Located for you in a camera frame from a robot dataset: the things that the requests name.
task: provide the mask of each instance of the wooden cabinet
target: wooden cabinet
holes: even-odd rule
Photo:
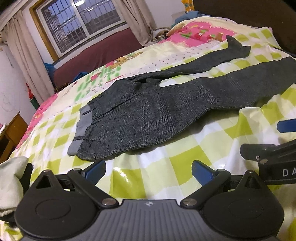
[[[28,128],[20,113],[12,119],[0,134],[0,163],[6,161],[15,150]]]

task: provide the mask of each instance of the window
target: window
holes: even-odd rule
[[[53,0],[36,9],[57,55],[123,23],[111,0]]]

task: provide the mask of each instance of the beige curtain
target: beige curtain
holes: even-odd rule
[[[54,88],[21,10],[7,23],[2,33],[33,95],[42,104],[54,94]]]
[[[143,46],[148,46],[156,28],[145,0],[112,0],[131,31]]]

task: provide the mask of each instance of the gray gripper base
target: gray gripper base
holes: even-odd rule
[[[32,240],[28,237],[22,241]],[[68,241],[231,241],[211,230],[199,212],[179,207],[176,200],[124,200],[103,210],[84,232]],[[277,241],[271,237],[262,241]]]

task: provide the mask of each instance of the white wall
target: white wall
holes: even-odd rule
[[[0,123],[9,124],[20,111],[21,117],[30,123],[35,109],[30,102],[22,72],[7,46],[0,51]]]
[[[184,5],[180,0],[145,1],[158,28],[170,27],[175,20],[172,15],[177,14],[177,16],[180,16],[184,14]]]

